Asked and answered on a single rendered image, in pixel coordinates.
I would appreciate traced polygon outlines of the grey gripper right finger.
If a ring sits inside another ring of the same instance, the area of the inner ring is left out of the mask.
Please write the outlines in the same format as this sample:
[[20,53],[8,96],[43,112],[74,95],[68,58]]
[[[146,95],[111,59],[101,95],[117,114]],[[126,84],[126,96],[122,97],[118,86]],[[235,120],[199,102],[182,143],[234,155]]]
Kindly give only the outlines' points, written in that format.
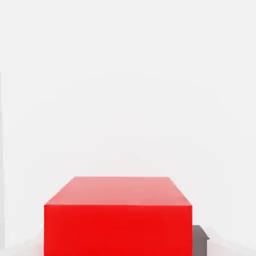
[[243,256],[236,245],[210,240],[200,225],[193,225],[192,256]]

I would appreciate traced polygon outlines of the small red cube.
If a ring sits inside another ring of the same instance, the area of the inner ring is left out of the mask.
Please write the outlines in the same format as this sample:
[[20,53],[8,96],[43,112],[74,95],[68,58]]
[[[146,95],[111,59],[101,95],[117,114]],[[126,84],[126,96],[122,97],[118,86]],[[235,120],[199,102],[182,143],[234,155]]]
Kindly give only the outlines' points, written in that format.
[[74,177],[44,205],[44,256],[193,256],[192,216],[168,177]]

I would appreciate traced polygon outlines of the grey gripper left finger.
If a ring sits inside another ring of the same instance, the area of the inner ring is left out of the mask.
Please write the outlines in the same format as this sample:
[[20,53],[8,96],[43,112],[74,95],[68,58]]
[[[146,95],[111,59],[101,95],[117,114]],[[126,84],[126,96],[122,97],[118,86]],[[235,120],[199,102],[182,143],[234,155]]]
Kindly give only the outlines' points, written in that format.
[[13,249],[11,256],[44,256],[44,230]]

